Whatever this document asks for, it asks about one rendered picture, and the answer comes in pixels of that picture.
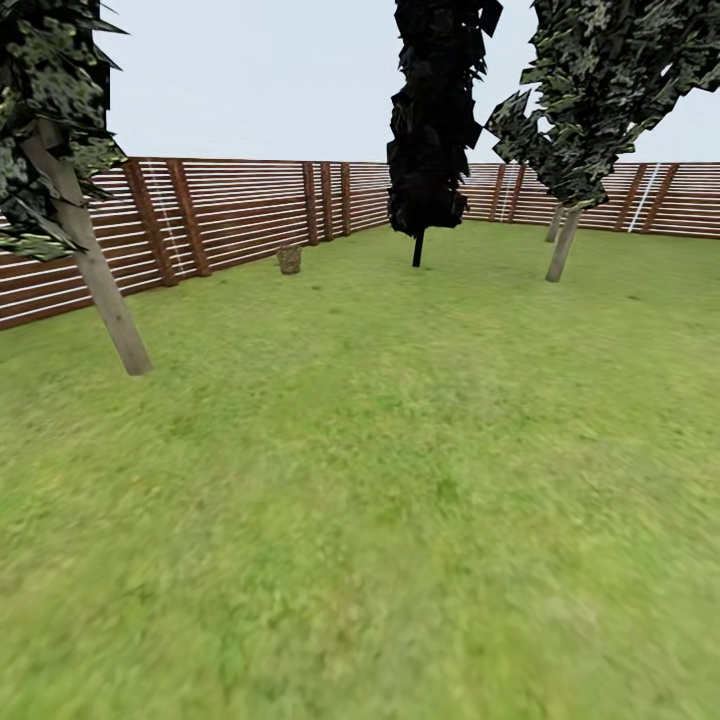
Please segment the wicker basket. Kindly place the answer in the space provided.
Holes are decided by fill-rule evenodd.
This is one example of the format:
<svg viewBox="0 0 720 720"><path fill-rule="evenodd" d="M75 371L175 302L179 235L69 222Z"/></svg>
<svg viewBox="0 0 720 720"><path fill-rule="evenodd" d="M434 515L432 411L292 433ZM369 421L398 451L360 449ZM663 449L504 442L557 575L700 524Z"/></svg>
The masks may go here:
<svg viewBox="0 0 720 720"><path fill-rule="evenodd" d="M281 273L294 275L301 272L301 248L298 245L281 244L275 248Z"/></svg>

